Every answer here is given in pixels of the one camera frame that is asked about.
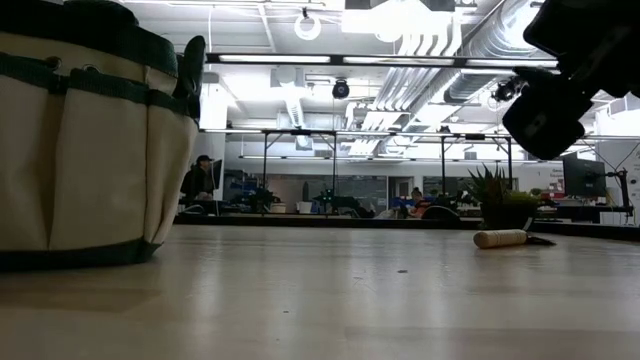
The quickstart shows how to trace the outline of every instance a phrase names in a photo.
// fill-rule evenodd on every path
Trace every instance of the canvas tool bag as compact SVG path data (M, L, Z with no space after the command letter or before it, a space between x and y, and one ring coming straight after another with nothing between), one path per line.
M173 48L173 61L136 59L3 26L0 269L147 260L173 223L198 130L193 101L171 95L177 68L154 67L175 65Z

